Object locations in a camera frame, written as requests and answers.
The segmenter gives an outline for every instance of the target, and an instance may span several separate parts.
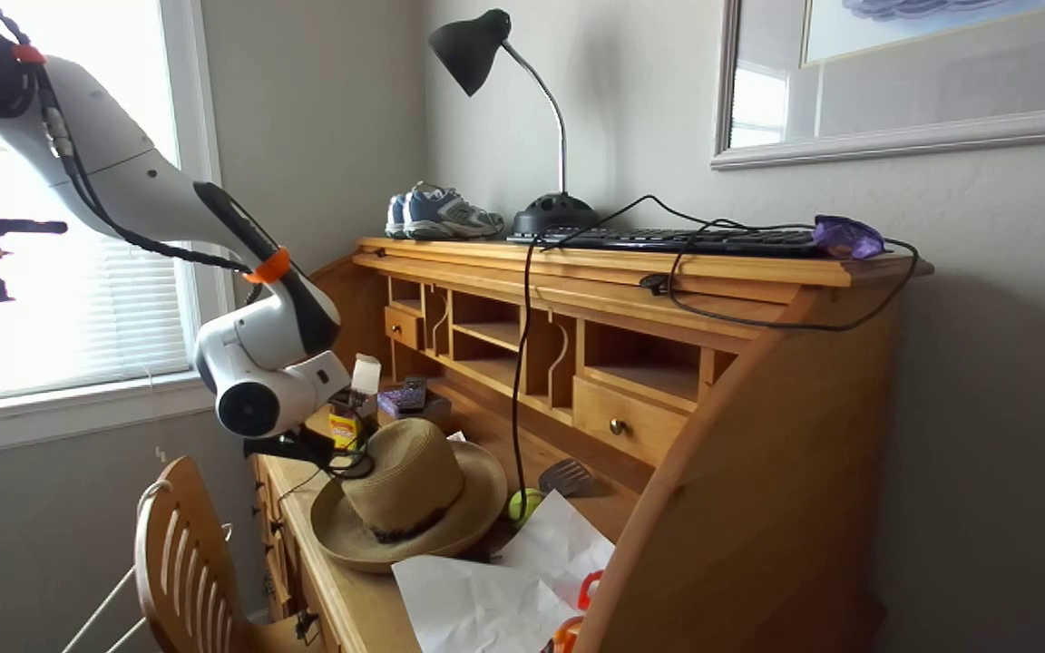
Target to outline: white window blind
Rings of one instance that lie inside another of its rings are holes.
[[[169,84],[169,69],[197,76],[204,65],[167,65],[159,0],[0,0],[0,7],[41,53],[92,69],[159,153],[181,161],[169,86],[208,80]],[[197,97],[186,106],[194,111],[186,123],[197,130],[204,106]],[[211,130],[188,134],[197,172],[194,142],[211,142]],[[174,264],[92,233],[2,142],[0,219],[70,221],[65,235],[12,233],[0,240],[12,250],[0,275],[15,298],[0,305],[0,398],[188,371],[188,334],[201,315],[197,298],[188,298],[197,284],[181,284],[181,275],[194,275],[197,264]]]

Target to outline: desk lamp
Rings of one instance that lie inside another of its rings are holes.
[[[559,123],[559,193],[538,195],[520,219],[517,219],[517,235],[520,240],[540,240],[552,233],[583,233],[604,227],[599,215],[566,193],[566,123],[561,123],[561,111],[552,95],[552,86],[538,76],[538,69],[507,43],[512,37],[512,15],[507,13],[486,13],[473,24],[450,24],[439,26],[427,43],[439,54],[439,63],[450,69],[450,76],[457,80],[457,86],[465,95],[475,95],[492,65],[496,53],[507,53],[533,80],[538,86],[548,95],[552,111],[556,111],[556,123]]]

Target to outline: desk drawer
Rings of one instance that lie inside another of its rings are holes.
[[[385,305],[385,337],[399,343],[408,348],[420,348],[419,311],[408,311],[399,305]]]
[[[659,464],[686,413],[572,379],[572,426],[612,450]]]

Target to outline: framed picture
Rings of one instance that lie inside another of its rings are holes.
[[[1045,0],[722,0],[714,166],[1045,142]]]

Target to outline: wooden desk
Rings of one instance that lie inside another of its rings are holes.
[[[671,273],[671,253],[540,250],[525,311],[521,253],[364,240],[319,284],[340,305],[346,358],[382,354],[394,379],[431,379],[454,426],[502,461],[520,358],[530,478],[566,455],[605,478],[604,498],[578,500],[616,540],[581,649],[866,649],[896,303],[833,334],[755,322],[848,322],[908,261],[686,259],[679,308],[642,288]],[[275,513],[270,551],[288,533],[283,560],[296,566],[272,573],[275,609],[319,609],[340,649],[415,649],[392,582],[319,554],[319,478],[270,508],[304,469],[259,469],[263,516]]]

